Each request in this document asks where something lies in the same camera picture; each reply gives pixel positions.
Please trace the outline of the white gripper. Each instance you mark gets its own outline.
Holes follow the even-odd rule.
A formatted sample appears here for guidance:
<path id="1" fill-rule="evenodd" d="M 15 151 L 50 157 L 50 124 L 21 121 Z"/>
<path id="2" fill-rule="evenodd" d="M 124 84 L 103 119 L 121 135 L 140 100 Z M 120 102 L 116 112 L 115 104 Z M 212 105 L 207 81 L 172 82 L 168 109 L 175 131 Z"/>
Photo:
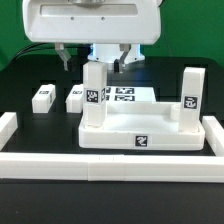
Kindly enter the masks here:
<path id="1" fill-rule="evenodd" d="M 24 30 L 33 42 L 51 42 L 72 72 L 63 43 L 120 44 L 114 72 L 122 73 L 130 44 L 153 44 L 161 34 L 162 0 L 23 0 Z"/>

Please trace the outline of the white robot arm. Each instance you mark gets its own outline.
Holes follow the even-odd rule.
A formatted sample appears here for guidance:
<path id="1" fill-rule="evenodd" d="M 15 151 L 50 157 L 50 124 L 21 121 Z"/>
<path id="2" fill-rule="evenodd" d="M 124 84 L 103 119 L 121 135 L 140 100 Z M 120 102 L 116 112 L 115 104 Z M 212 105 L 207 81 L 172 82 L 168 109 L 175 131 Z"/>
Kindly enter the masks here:
<path id="1" fill-rule="evenodd" d="M 68 44 L 89 44 L 90 61 L 120 72 L 142 61 L 142 45 L 161 35 L 160 7 L 165 0 L 23 0 L 25 34 L 32 42 L 52 43 L 64 63 L 73 68 Z"/>

